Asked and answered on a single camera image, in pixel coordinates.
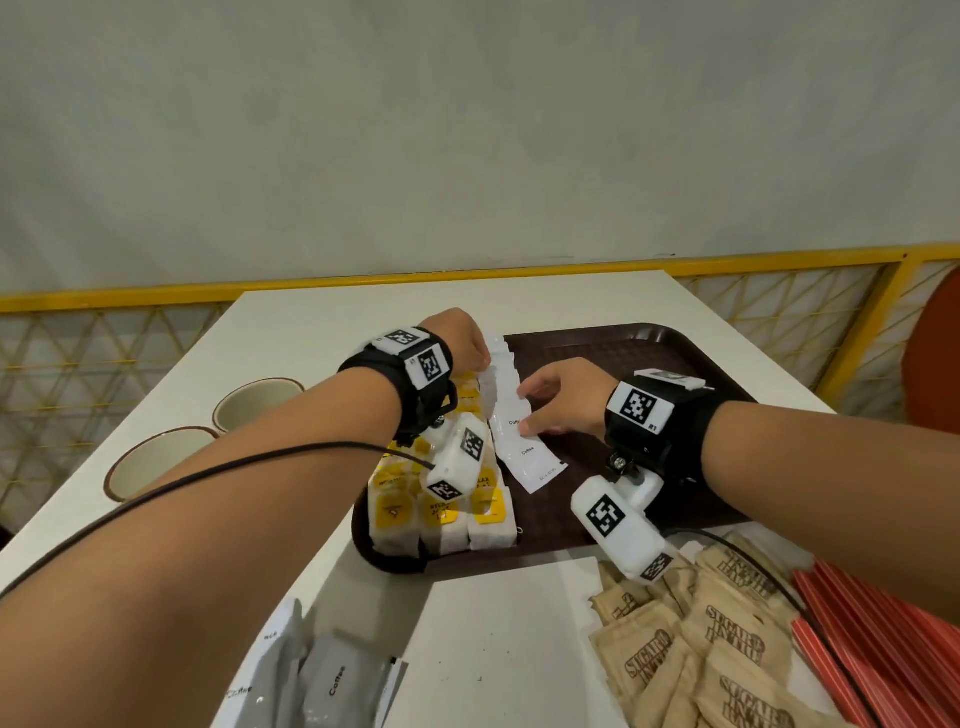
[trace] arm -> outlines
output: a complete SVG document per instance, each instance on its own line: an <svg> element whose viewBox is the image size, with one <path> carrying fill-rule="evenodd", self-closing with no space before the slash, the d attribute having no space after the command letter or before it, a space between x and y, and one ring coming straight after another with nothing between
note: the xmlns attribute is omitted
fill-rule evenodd
<svg viewBox="0 0 960 728"><path fill-rule="evenodd" d="M522 397L552 400L522 434L604 438L616 380L585 359L539 370ZM714 415L702 451L710 488L817 556L960 623L960 437L748 402Z"/></svg>
<svg viewBox="0 0 960 728"><path fill-rule="evenodd" d="M463 311L421 325L450 347L455 373L489 364ZM156 485L309 442L386 447L399 421L389 380L350 369L224 436ZM257 631L378 459L328 450L224 473L148 503L64 553L0 602L0 724L208 726Z"/></svg>

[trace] wire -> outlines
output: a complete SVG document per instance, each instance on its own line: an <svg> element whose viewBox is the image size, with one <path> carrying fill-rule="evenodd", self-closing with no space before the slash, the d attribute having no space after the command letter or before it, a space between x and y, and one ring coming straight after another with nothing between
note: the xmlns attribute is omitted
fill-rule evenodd
<svg viewBox="0 0 960 728"><path fill-rule="evenodd" d="M199 473L193 473L192 475L187 475L180 478L179 480L174 480L172 483L167 483L166 485L161 485L159 488L154 488L152 491L144 493L140 497L136 497L133 500L128 500L123 505L115 508L114 510L107 513L105 516L97 519L93 523L85 526L77 533L73 534L66 541L54 546L54 548L39 559L37 559L27 570L17 576L10 584L7 585L7 588L0 592L0 599L8 595L23 582L33 576L35 573L43 569L47 564L56 559L58 556L63 554L69 548L76 546L80 541L85 539L91 533L100 528L103 528L110 522L116 521L121 516L124 516L130 513L132 510L139 508L141 505L145 505L152 500L156 500L161 496L166 496L168 493L173 493L174 491L179 490L180 488L185 488L188 485L193 485L200 480L206 480L209 477L214 475L219 475L221 473L229 473L230 471L235 471L239 468L245 468L248 465L254 465L256 463L266 462L267 460L277 460L281 457L290 457L292 455L299 455L304 452L313 452L316 450L322 449L365 449L372 452L381 452L390 455L396 455L397 457L406 458L407 460L412 460L418 465L424 466L427 470L432 471L434 468L433 463L427 460L421 460L414 455L408 454L406 452L401 452L399 450L382 448L379 445L371 445L370 443L357 443L350 440L345 440L335 443L308 443L307 445L296 445L292 448L283 448L283 449L274 449L268 452L259 452L256 455L248 455L247 457L237 458L236 460L230 460L227 463L221 463L220 465L215 465L212 468L207 468L204 471Z"/></svg>
<svg viewBox="0 0 960 728"><path fill-rule="evenodd" d="M853 688L853 692L856 693L857 699L863 705L864 710L866 710L870 720L872 720L876 725L876 728L884 728L883 721L880 720L880 716L876 712L874 704L870 701L870 698L867 697L867 693L865 693L860 687L860 684L856 681L856 678L853 677L853 674L847 669L847 666L844 665L843 660L840 659L840 655L837 654L836 650L833 648L833 644L830 643L830 640L827 637L827 632L824 630L823 625L820 624L817 618L813 616L813 614L800 602L799 599L791 594L790 590L780 583L780 580L777 579L776 576L774 576L768 569L761 565L757 559L747 553L744 549L740 548L739 546L735 546L726 539L716 536L709 531L705 531L702 528L665 528L662 531L663 538L669 538L670 536L675 536L681 533L690 533L694 534L695 536L703 536L705 538L712 539L718 544L723 544L723 546L729 548L731 551L736 552L738 556L747 561L747 563L754 567L754 569L770 579L774 586L777 587L777 591L785 596L786 600L790 602L790 606L797 610L797 612L800 613L800 616L804 618L806 623L810 625L810 629L813 630L813 634L817 636L817 639L820 640L823 646L827 649L830 659L832 659L837 667L839 667L844 678L850 684L850 687Z"/></svg>

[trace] person's right arm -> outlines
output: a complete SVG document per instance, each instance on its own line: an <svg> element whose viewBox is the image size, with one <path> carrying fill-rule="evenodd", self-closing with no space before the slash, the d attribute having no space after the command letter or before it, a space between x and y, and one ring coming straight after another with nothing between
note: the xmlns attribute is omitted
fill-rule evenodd
<svg viewBox="0 0 960 728"><path fill-rule="evenodd" d="M551 401L521 433L603 439L616 383L585 359L544 367L519 393ZM751 519L960 624L960 436L733 401L702 460L710 488Z"/></svg>

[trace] cup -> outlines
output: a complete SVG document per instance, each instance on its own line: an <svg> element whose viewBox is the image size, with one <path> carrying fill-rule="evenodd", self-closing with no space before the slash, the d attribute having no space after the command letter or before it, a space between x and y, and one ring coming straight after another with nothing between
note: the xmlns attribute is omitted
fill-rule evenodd
<svg viewBox="0 0 960 728"><path fill-rule="evenodd" d="M284 376L252 381L220 400L213 410L213 426L221 432L232 432L302 393L302 384Z"/></svg>
<svg viewBox="0 0 960 728"><path fill-rule="evenodd" d="M220 437L209 427L177 427L127 450L107 472L104 492L111 500L130 500L161 475Z"/></svg>

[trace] gray wall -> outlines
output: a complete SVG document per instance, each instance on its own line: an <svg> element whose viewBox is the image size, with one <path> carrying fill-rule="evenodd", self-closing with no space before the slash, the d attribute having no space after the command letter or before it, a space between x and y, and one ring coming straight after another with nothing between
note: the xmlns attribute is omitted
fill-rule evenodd
<svg viewBox="0 0 960 728"><path fill-rule="evenodd" d="M0 291L960 238L955 0L3 0Z"/></svg>

